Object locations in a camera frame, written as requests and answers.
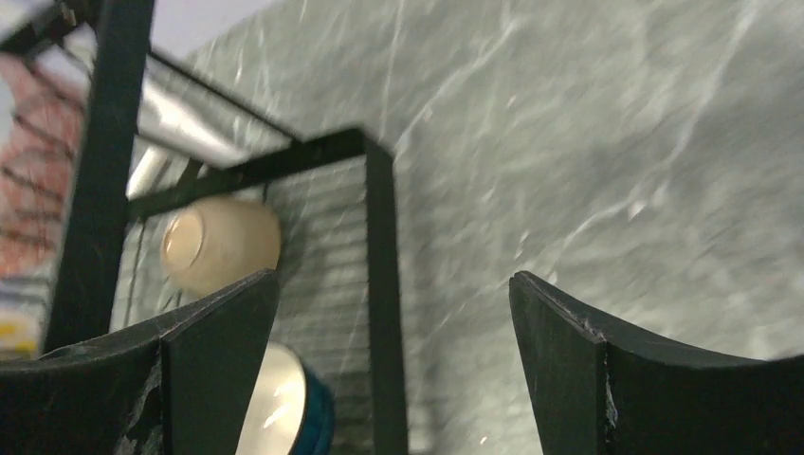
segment countertop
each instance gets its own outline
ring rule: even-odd
[[[433,454],[540,453],[518,270],[706,349],[804,352],[800,2],[290,0],[193,62],[309,136],[357,122],[395,153],[409,399]],[[359,248],[336,260],[311,234],[349,237],[358,172],[272,189],[302,251],[280,334],[321,323],[310,308],[339,320],[326,305],[360,277]],[[326,342],[365,348],[364,321]]]

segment beige bottle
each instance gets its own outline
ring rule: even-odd
[[[215,196],[176,215],[162,239],[165,271],[182,289],[205,297],[264,268],[276,269],[279,220],[258,202]]]

